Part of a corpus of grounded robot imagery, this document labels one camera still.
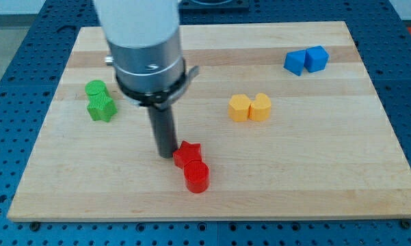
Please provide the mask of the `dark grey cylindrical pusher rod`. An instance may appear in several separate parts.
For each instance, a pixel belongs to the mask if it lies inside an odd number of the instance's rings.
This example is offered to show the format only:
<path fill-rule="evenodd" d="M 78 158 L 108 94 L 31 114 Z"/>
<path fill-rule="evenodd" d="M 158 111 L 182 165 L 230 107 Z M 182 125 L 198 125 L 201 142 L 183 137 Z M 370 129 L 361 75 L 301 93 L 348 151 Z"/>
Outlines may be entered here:
<path fill-rule="evenodd" d="M 171 159 L 178 149 L 172 108 L 149 107 L 148 114 L 159 155 Z"/>

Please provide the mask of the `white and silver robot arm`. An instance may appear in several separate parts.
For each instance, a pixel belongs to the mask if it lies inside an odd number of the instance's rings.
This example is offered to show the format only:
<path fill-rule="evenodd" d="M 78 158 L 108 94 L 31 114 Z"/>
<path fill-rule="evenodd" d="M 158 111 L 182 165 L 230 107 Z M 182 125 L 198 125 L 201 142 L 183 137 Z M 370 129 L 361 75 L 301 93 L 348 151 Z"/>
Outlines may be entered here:
<path fill-rule="evenodd" d="M 179 0 L 94 0 L 121 92 L 146 107 L 161 157 L 177 150 L 172 105 L 198 75 L 186 68 Z"/>

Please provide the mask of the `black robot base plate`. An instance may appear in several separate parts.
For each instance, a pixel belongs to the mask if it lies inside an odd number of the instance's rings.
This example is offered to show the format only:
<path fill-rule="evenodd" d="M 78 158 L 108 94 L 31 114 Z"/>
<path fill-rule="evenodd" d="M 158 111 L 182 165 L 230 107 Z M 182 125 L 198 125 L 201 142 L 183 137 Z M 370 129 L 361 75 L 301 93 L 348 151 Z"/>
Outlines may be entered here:
<path fill-rule="evenodd" d="M 181 0 L 180 10 L 244 10 L 250 6 L 250 0 Z"/>

